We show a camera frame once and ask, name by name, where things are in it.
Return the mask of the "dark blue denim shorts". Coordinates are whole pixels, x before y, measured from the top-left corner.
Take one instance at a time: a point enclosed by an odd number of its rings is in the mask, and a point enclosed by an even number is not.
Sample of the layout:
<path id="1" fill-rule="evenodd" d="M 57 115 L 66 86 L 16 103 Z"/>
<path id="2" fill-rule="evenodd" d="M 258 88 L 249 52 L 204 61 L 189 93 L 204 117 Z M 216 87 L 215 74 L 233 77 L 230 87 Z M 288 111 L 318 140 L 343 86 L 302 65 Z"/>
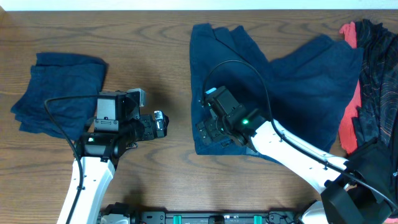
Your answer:
<path id="1" fill-rule="evenodd" d="M 210 117 L 201 105 L 203 91 L 225 86 L 248 110 L 271 109 L 291 133 L 329 151 L 353 98 L 363 52 L 343 40 L 319 35 L 291 54 L 268 61 L 242 26 L 229 30 L 194 25 L 192 124 Z"/>

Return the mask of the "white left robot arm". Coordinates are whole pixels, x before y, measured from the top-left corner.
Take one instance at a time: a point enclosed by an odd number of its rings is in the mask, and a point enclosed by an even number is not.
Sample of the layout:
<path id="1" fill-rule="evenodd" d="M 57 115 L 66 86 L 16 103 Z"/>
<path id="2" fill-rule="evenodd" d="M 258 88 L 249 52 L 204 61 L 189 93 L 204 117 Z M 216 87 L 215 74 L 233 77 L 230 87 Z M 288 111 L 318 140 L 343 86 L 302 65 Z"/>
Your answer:
<path id="1" fill-rule="evenodd" d="M 95 118 L 88 124 L 94 126 L 94 131 L 84 132 L 72 144 L 72 178 L 58 223 L 96 223 L 122 155 L 140 141 L 166 137 L 169 118 L 155 111 L 153 116 Z"/>

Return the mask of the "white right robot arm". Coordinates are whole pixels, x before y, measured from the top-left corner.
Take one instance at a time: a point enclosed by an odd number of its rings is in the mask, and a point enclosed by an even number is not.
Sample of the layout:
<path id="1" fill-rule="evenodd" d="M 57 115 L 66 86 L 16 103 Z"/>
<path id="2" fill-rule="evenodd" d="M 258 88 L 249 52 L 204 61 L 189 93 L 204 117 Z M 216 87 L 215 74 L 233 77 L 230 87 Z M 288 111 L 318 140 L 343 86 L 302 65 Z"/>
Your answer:
<path id="1" fill-rule="evenodd" d="M 320 194 L 299 216 L 301 223 L 383 223 L 397 211 L 378 142 L 346 159 L 300 139 L 261 110 L 216 103 L 209 109 L 211 116 L 195 124 L 204 145 L 231 140 L 247 146 L 280 162 Z"/>

